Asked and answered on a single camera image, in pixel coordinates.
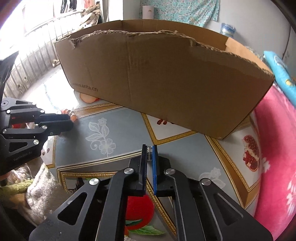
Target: white flower pattern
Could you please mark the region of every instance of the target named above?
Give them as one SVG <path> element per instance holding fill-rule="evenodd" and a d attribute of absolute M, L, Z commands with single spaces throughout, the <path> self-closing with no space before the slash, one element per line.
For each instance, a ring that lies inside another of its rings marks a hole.
<path fill-rule="evenodd" d="M 270 169 L 269 161 L 266 160 L 266 157 L 262 158 L 262 172 L 266 173 Z"/>
<path fill-rule="evenodd" d="M 116 148 L 116 144 L 112 139 L 106 139 L 106 136 L 109 134 L 109 128 L 106 124 L 107 119 L 105 118 L 99 119 L 98 123 L 89 122 L 89 129 L 97 133 L 91 134 L 85 139 L 91 142 L 92 150 L 96 150 L 99 147 L 101 153 L 108 156 L 109 154 L 113 153 L 114 149 Z M 94 144 L 94 142 L 100 142 L 99 146 Z"/>
<path fill-rule="evenodd" d="M 287 205 L 288 205 L 288 216 L 294 215 L 294 210 L 296 206 L 296 172 L 294 173 L 294 176 L 292 177 L 292 180 L 288 184 L 288 191 L 289 194 L 287 195 Z"/>
<path fill-rule="evenodd" d="M 198 179 L 200 180 L 202 178 L 209 178 L 213 183 L 215 183 L 218 187 L 222 189 L 223 187 L 225 187 L 226 184 L 219 179 L 219 176 L 221 176 L 220 169 L 214 167 L 214 169 L 211 170 L 211 172 L 204 172 L 200 174 Z"/>

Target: turquoise floral curtain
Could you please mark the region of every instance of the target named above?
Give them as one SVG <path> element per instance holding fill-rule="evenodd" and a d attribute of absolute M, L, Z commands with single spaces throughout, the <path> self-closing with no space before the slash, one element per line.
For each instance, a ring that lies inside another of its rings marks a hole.
<path fill-rule="evenodd" d="M 204 27 L 218 20 L 220 0 L 141 0 L 142 6 L 154 6 L 154 19 L 189 23 Z"/>

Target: white paper roll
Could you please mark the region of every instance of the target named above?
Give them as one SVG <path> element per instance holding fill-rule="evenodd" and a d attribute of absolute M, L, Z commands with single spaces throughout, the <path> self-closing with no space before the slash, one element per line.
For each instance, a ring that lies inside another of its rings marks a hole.
<path fill-rule="evenodd" d="M 143 19 L 153 19 L 154 6 L 143 6 Z"/>

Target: pink blanket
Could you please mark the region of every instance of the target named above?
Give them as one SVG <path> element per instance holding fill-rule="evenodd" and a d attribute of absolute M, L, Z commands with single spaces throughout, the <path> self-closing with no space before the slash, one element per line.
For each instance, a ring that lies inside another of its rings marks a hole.
<path fill-rule="evenodd" d="M 272 86 L 255 113 L 263 162 L 255 218 L 276 239 L 296 213 L 296 110 Z"/>

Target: white fluffy fabric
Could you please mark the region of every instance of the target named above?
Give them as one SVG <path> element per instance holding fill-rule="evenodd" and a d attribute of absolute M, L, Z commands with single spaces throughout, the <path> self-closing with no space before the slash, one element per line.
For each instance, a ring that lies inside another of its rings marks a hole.
<path fill-rule="evenodd" d="M 29 222 L 37 226 L 70 196 L 71 194 L 62 188 L 43 163 L 25 193 L 27 204 L 18 210 Z"/>

